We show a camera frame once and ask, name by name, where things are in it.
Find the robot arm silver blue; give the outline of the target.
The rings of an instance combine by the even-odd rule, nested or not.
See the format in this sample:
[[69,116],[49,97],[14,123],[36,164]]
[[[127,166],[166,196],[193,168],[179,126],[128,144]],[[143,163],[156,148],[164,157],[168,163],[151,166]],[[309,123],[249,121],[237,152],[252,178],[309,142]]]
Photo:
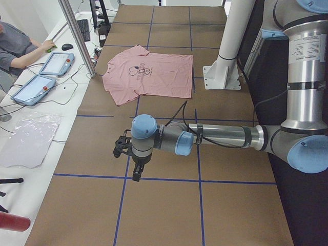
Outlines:
[[276,155],[303,173],[327,169],[327,124],[322,119],[326,88],[327,1],[265,1],[265,39],[289,40],[286,120],[279,126],[216,126],[171,122],[147,114],[132,121],[128,152],[139,181],[154,149],[187,156],[193,145],[254,148]]

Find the person's hand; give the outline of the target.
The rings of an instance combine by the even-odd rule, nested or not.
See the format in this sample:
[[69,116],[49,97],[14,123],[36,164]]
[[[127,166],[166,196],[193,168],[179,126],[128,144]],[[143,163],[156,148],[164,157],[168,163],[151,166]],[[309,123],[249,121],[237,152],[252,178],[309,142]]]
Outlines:
[[44,51],[51,50],[52,48],[56,47],[56,44],[53,42],[53,40],[46,40],[42,44],[42,48]]

